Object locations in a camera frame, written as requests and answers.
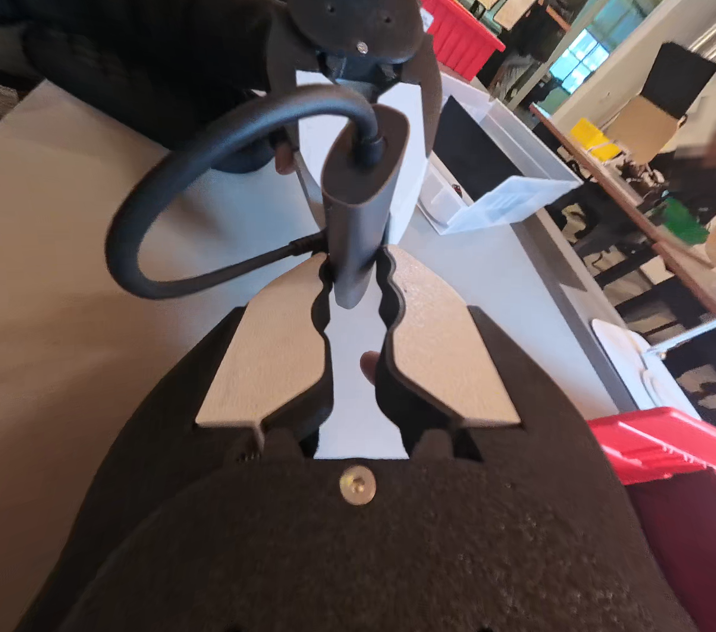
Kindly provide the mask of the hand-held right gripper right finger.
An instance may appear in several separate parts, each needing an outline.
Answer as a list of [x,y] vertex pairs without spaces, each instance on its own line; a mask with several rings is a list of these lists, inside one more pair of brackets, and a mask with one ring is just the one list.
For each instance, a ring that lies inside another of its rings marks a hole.
[[521,418],[466,301],[398,246],[377,256],[386,334],[375,396],[401,430],[513,427]]

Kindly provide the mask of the large red ribbed crate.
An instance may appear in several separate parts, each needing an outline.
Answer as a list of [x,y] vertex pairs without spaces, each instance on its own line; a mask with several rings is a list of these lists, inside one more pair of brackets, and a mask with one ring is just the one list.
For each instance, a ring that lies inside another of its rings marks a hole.
[[417,0],[440,64],[471,82],[504,43],[456,0]]

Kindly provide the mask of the green object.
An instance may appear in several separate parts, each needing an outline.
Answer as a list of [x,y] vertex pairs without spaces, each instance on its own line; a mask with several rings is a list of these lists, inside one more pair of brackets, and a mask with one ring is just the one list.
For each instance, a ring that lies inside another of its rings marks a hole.
[[662,203],[664,227],[677,239],[689,246],[706,243],[710,231],[676,198],[668,197]]

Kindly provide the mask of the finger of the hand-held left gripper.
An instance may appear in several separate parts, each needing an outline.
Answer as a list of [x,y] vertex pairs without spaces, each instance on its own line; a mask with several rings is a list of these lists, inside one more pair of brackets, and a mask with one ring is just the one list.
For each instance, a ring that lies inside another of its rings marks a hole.
[[398,83],[386,93],[386,105],[407,117],[409,136],[389,208],[387,243],[397,245],[412,219],[427,169],[422,90]]
[[345,116],[322,114],[298,123],[296,172],[315,221],[325,221],[321,173],[336,139],[352,122]]

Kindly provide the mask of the person's left forearm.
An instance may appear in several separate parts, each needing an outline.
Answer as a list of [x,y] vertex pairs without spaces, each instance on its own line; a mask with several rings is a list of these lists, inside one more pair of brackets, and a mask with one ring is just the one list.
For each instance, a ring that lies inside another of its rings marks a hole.
[[174,150],[270,91],[279,0],[1,0],[1,87],[46,79]]

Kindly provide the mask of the clear plastic box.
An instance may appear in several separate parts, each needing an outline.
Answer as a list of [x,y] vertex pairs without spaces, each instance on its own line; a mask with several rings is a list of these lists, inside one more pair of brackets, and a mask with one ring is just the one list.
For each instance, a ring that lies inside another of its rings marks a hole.
[[580,177],[501,101],[448,73],[441,79],[443,105],[455,97],[522,175],[473,202],[432,151],[417,204],[438,234],[520,223],[581,186]]

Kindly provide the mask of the black foam pad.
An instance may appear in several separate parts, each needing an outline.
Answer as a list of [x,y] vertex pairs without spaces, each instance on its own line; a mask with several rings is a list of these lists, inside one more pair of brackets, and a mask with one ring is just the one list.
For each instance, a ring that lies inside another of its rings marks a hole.
[[492,192],[509,177],[522,175],[509,156],[453,96],[449,96],[443,105],[433,152],[473,202]]

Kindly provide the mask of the red plastic bin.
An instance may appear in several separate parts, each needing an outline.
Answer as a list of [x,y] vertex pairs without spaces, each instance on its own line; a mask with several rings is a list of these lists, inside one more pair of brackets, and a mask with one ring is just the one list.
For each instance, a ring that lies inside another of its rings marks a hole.
[[672,407],[588,425],[682,607],[699,631],[714,631],[715,426]]

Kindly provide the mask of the yellow plastic bin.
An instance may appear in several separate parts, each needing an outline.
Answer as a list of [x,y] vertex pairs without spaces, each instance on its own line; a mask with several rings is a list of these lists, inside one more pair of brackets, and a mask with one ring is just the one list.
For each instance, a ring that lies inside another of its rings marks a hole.
[[608,138],[587,118],[581,118],[571,128],[570,136],[599,162],[608,162],[622,153],[620,145]]

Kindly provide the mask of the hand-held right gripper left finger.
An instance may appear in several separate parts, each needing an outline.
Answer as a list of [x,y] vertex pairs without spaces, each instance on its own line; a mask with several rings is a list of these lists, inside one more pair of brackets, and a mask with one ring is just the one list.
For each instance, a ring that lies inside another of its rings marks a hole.
[[253,297],[195,417],[205,429],[242,428],[256,437],[274,428],[305,437],[326,418],[311,404],[328,374],[326,323],[314,305],[327,304],[329,284],[318,253],[274,279]]

